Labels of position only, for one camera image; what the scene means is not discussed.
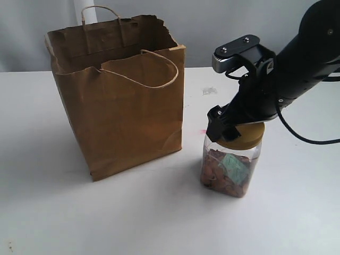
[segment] plastic jar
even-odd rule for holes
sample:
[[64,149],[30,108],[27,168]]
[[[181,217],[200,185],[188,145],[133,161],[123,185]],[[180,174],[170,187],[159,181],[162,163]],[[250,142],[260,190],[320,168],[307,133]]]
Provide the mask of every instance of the plastic jar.
[[205,137],[201,183],[223,194],[243,197],[261,153],[263,123],[236,127],[241,134],[232,142],[211,142]]

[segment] white tabletop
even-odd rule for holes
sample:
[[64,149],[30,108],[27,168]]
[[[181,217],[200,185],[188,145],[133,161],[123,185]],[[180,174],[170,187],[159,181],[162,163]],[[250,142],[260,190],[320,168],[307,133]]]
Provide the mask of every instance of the white tabletop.
[[[50,72],[0,73],[0,254],[340,254],[340,145],[266,124],[247,195],[199,182],[207,111],[238,84],[185,70],[183,150],[93,183]],[[340,137],[340,84],[284,111],[311,139]]]

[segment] brown paper bag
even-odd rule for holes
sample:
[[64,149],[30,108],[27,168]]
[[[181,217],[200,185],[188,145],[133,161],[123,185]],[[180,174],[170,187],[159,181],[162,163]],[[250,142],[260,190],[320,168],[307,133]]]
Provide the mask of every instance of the brown paper bag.
[[181,150],[185,47],[156,16],[117,17],[83,18],[49,32],[52,48],[46,42],[94,181]]

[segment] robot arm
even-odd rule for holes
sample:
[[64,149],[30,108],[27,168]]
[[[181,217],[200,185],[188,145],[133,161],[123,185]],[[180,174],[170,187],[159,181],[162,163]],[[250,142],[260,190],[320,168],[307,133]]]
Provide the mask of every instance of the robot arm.
[[[321,0],[304,15],[298,35],[276,56],[253,35],[241,37],[215,50],[212,66],[218,73],[238,79],[233,100],[208,113],[211,141],[232,141],[237,125],[264,122],[277,116],[302,94],[340,69],[340,1]],[[242,77],[230,73],[244,66]]]

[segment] lid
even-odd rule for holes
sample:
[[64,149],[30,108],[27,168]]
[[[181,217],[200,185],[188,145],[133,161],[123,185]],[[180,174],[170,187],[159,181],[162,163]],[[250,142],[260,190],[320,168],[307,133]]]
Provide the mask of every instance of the lid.
[[227,149],[231,150],[249,150],[257,146],[264,135],[265,124],[263,122],[256,124],[246,124],[237,126],[236,129],[241,136],[232,142],[226,142],[223,140],[217,141],[217,143]]

